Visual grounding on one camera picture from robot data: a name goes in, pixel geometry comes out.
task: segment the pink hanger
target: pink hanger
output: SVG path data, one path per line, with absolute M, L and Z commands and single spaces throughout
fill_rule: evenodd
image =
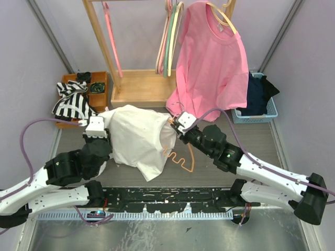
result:
M 106 2 L 102 2 L 102 4 L 103 4 L 103 8 L 104 8 L 104 13 L 105 13 L 105 19 L 106 19 L 106 24 L 107 24 L 109 39 L 110 39 L 111 47 L 112 47 L 113 52 L 114 52 L 114 57 L 115 57 L 116 65 L 117 65 L 117 68 L 119 70 L 120 77 L 123 77 L 122 69 L 121 69 L 120 62 L 119 62 L 119 57 L 117 56 L 116 46 L 115 46 L 114 37 L 113 37 L 113 31 L 111 29 L 109 7 L 108 7 L 108 5 L 107 5 Z

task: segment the wooden rack base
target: wooden rack base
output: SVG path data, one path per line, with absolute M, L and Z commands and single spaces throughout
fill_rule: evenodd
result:
M 114 108 L 125 105 L 136 107 L 165 107 L 166 100 L 176 89 L 176 74 L 164 78 L 156 75 L 155 70 L 122 71 L 120 90 L 113 86 L 111 104 Z

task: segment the pink t-shirt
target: pink t-shirt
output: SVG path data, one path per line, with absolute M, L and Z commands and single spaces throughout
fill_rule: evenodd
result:
M 238 33 L 228 26 L 218 25 L 207 1 L 189 6 L 176 69 L 177 88 L 166 102 L 176 115 L 184 109 L 201 117 L 212 108 L 223 110 L 247 107 L 248 63 Z M 205 117 L 214 121 L 220 116 L 214 111 Z

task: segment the white wall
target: white wall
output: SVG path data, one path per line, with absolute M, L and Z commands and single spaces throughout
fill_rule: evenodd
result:
M 305 1 L 275 52 L 266 75 L 281 91 L 275 120 L 289 167 L 322 175 L 335 190 L 335 1 Z M 317 229 L 334 250 L 335 205 Z
M 185 9 L 194 0 L 184 0 Z M 226 0 L 213 0 L 221 6 Z M 258 70 L 294 0 L 237 0 L 232 22 L 244 43 L 249 69 Z M 75 71 L 107 70 L 82 0 L 36 0 Z M 109 2 L 123 69 L 154 69 L 166 11 L 164 0 Z M 94 3 L 107 44 L 104 12 Z M 174 65 L 180 47 L 176 47 Z
M 0 34 L 0 189 L 6 189 L 28 177 L 19 135 L 30 120 L 51 116 L 55 84 L 66 70 L 26 1 L 0 1 Z M 27 131 L 25 146 L 35 170 L 45 163 L 54 133 L 49 122 Z M 1 235 L 0 250 L 14 250 L 20 231 L 21 226 Z

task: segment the white cable tray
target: white cable tray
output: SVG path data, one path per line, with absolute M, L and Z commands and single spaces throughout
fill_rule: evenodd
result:
M 83 217 L 86 220 L 94 221 L 101 220 L 101 218 L 87 218 L 87 214 L 91 210 L 81 210 Z M 135 220 L 232 220 L 232 211 L 226 213 L 191 213 L 190 210 L 184 210 L 184 212 L 177 213 L 148 213 L 143 211 L 143 213 L 111 213 L 106 212 L 106 216 L 114 214 L 111 221 L 135 221 Z M 78 213 L 74 210 L 55 210 L 42 213 L 38 215 L 37 220 L 42 221 L 62 221 L 62 220 L 81 220 Z

